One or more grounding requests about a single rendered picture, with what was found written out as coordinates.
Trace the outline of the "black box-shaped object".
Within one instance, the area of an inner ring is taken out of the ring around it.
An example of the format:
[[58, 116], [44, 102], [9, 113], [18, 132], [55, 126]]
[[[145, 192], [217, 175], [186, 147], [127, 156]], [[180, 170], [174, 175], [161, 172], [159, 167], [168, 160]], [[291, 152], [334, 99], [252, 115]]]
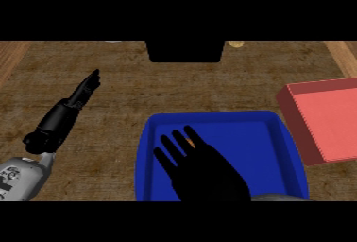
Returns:
[[146, 41], [152, 62], [220, 62], [224, 41]]

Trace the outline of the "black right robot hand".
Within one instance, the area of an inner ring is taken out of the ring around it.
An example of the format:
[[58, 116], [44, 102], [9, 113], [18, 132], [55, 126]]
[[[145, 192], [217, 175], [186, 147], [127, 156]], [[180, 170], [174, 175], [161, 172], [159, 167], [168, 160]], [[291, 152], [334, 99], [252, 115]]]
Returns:
[[185, 133], [195, 148], [179, 130], [171, 135], [183, 152], [165, 135], [161, 136], [161, 142], [171, 159], [158, 147], [154, 148], [179, 199], [183, 202], [249, 202], [249, 188], [238, 170], [190, 126], [185, 126]]

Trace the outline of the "red cardboard box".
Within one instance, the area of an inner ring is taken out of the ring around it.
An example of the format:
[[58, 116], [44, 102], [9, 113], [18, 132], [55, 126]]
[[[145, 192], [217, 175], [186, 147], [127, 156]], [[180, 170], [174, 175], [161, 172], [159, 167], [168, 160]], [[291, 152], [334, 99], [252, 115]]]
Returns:
[[357, 160], [357, 78], [286, 84], [276, 101], [304, 164]]

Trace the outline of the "blue plastic tray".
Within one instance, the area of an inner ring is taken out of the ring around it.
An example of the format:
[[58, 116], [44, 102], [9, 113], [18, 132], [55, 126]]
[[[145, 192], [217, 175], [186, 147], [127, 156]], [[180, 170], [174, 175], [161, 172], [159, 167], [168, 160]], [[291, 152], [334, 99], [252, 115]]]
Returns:
[[159, 113], [140, 135], [136, 163], [139, 201], [176, 201], [165, 170], [154, 156], [161, 137], [192, 126], [204, 141], [238, 169], [254, 196], [277, 193], [310, 197], [304, 165], [294, 138], [272, 111]]

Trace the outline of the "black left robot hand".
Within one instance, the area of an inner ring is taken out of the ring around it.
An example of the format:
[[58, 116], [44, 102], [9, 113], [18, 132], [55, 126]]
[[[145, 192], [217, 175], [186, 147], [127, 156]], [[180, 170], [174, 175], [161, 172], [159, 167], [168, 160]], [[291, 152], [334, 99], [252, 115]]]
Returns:
[[55, 153], [71, 132], [74, 123], [92, 94], [100, 86], [99, 70], [83, 80], [69, 98], [64, 98], [44, 115], [36, 130], [27, 134], [22, 143], [31, 154]]

